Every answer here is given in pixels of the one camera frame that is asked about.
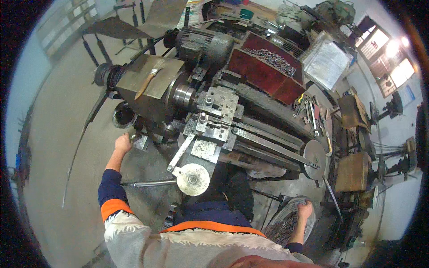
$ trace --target window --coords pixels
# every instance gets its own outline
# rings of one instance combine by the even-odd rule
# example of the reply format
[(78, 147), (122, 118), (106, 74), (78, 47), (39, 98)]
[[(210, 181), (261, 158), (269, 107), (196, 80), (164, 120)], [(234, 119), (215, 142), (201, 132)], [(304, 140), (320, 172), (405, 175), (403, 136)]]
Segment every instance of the window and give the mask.
[(404, 36), (393, 39), (380, 26), (373, 25), (356, 40), (355, 46), (368, 64), (384, 98), (414, 74), (405, 51), (409, 41)]

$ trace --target hand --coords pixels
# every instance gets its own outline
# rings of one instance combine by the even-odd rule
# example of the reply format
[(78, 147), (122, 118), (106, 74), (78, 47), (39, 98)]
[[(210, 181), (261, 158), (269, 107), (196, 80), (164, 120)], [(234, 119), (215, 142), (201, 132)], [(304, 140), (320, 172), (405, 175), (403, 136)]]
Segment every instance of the hand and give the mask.
[(313, 205), (310, 200), (305, 200), (306, 205), (298, 204), (298, 218), (308, 219), (313, 212)]
[(128, 153), (132, 147), (133, 145), (130, 142), (130, 137), (128, 133), (123, 134), (115, 141), (115, 150), (120, 151), (123, 154)]

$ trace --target wooden brush handle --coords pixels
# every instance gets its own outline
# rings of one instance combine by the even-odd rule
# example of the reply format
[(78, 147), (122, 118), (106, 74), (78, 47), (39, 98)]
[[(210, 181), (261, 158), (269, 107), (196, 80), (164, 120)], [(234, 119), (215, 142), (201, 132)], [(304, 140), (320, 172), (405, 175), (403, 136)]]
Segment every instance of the wooden brush handle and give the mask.
[(148, 77), (146, 78), (146, 80), (143, 82), (142, 87), (140, 88), (140, 90), (136, 93), (136, 96), (134, 97), (134, 100), (137, 100), (146, 90), (146, 88), (148, 87), (149, 83), (151, 82), (152, 78), (155, 76), (156, 73), (149, 73)]

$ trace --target black pants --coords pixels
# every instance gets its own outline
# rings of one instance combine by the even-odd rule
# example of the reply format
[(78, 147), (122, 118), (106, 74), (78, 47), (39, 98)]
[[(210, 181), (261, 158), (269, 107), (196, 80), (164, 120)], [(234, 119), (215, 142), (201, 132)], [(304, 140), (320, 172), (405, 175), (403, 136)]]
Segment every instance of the black pants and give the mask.
[(246, 171), (240, 167), (218, 163), (214, 169), (208, 189), (201, 195), (186, 196), (185, 203), (201, 203), (208, 201), (226, 201), (231, 210), (238, 210), (247, 220), (253, 220), (254, 199), (250, 190)]

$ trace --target navy blue sleeve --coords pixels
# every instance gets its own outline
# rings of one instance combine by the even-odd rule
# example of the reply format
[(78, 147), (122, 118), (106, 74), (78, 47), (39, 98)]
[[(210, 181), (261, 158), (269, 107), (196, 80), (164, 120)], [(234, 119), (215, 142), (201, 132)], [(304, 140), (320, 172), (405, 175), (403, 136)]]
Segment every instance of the navy blue sleeve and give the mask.
[(288, 248), (290, 252), (301, 253), (303, 248), (304, 248), (304, 245), (301, 243), (293, 242), (293, 243), (286, 244), (286, 246), (284, 248)]
[(98, 187), (98, 202), (100, 207), (110, 199), (120, 199), (127, 205), (128, 199), (125, 190), (121, 186), (122, 175), (113, 169), (106, 169)]

